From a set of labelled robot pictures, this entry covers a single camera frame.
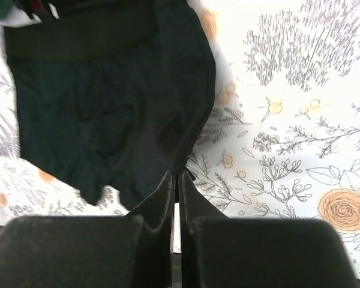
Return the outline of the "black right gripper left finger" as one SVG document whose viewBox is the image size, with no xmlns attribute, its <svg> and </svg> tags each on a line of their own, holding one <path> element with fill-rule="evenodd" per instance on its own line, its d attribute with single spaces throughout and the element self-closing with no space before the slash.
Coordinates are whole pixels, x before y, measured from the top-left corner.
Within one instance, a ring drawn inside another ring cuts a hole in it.
<svg viewBox="0 0 360 288">
<path fill-rule="evenodd" d="M 0 230 L 0 287 L 170 287 L 173 175 L 127 215 L 23 216 Z"/>
</svg>

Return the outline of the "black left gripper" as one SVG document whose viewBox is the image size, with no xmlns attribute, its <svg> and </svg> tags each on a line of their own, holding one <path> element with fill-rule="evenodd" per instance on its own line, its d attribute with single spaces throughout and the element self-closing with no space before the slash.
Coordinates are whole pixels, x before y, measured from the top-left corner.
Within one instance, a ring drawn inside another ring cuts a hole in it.
<svg viewBox="0 0 360 288">
<path fill-rule="evenodd" d="M 53 1 L 48 0 L 14 0 L 16 8 L 24 11 L 31 20 L 53 22 L 59 19 L 59 14 Z"/>
</svg>

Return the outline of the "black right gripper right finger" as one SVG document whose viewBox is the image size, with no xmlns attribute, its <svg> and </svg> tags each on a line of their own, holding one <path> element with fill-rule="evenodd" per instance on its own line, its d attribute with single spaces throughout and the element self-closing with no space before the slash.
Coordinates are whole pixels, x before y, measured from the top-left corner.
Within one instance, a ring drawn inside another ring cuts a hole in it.
<svg viewBox="0 0 360 288">
<path fill-rule="evenodd" d="M 188 172 L 178 178 L 184 287 L 359 287 L 337 232 L 322 220 L 229 218 Z"/>
</svg>

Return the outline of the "black underwear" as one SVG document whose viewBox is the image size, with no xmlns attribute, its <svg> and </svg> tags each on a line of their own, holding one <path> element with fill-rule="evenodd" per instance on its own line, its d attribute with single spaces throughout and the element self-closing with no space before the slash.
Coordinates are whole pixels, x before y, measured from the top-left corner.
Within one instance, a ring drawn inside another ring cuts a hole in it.
<svg viewBox="0 0 360 288">
<path fill-rule="evenodd" d="M 215 98 L 215 60 L 186 1 L 80 7 L 4 28 L 20 156 L 96 205 L 134 209 L 181 173 Z"/>
</svg>

